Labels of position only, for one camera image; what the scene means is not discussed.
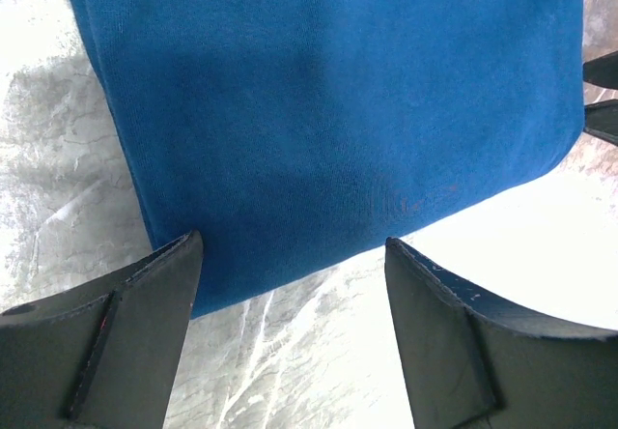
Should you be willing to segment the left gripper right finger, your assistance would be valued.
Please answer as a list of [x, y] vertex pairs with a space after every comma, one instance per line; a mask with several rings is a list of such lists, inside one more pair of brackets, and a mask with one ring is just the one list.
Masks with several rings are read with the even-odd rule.
[[387, 294], [418, 428], [613, 428], [617, 333], [506, 300], [398, 239]]

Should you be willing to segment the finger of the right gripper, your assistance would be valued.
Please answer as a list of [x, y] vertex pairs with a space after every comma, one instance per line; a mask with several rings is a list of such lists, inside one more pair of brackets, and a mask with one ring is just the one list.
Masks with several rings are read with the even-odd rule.
[[618, 146], [618, 100], [587, 104], [584, 131], [613, 146]]
[[583, 64], [583, 81], [602, 88], [618, 89], [618, 51]]

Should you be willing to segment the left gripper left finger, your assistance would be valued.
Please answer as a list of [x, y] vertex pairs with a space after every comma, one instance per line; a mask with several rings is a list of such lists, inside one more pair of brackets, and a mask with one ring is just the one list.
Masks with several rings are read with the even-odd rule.
[[193, 231], [2, 312], [2, 427], [162, 427], [202, 261]]

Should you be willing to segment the blue t shirt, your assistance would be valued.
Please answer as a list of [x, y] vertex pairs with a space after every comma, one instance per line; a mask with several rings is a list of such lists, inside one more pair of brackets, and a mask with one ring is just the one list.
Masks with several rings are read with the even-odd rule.
[[544, 176], [583, 0], [70, 0], [154, 247], [202, 316]]

